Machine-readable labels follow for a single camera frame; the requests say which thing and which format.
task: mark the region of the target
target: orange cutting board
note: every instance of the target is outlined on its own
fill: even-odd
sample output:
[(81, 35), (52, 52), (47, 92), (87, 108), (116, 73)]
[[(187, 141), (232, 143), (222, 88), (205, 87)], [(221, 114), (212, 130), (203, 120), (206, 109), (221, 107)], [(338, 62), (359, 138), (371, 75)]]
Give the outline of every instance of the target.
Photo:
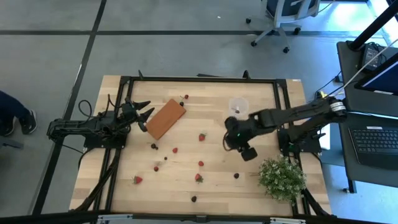
[(169, 100), (147, 123), (148, 133), (159, 140), (185, 112), (186, 109), (175, 100)]

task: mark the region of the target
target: potted plant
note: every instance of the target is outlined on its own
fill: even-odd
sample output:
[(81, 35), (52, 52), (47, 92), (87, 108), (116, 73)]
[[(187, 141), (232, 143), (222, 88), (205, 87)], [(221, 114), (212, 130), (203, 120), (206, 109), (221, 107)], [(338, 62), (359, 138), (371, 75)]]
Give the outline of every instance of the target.
[(277, 159), (266, 159), (260, 165), (259, 185), (266, 194), (278, 201), (292, 202), (305, 189), (305, 174), (297, 164), (282, 155)]

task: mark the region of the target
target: monitor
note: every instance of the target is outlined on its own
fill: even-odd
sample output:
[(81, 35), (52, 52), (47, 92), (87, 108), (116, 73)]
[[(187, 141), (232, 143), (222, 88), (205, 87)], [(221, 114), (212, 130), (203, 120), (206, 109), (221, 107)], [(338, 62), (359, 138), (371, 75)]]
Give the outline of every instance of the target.
[(355, 87), (375, 93), (398, 95), (398, 54), (378, 66), (372, 75), (360, 80)]

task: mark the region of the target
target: shoe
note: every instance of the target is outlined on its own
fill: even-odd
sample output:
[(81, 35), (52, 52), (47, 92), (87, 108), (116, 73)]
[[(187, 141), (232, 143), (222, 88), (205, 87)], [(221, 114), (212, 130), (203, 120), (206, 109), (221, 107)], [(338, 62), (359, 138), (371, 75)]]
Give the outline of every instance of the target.
[(30, 110), (24, 118), (19, 118), (23, 134), (32, 134), (37, 128), (36, 112)]
[(9, 136), (14, 132), (14, 125), (15, 125), (16, 118), (14, 117), (10, 122), (2, 122), (0, 121), (0, 136)]

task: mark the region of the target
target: jeans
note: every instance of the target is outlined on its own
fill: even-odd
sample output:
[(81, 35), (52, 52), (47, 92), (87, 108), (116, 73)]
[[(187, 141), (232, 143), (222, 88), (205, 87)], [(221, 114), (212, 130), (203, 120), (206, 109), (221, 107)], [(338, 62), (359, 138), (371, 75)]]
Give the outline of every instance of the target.
[(14, 117), (23, 118), (29, 113), (29, 110), (17, 99), (0, 91), (0, 123), (9, 123)]

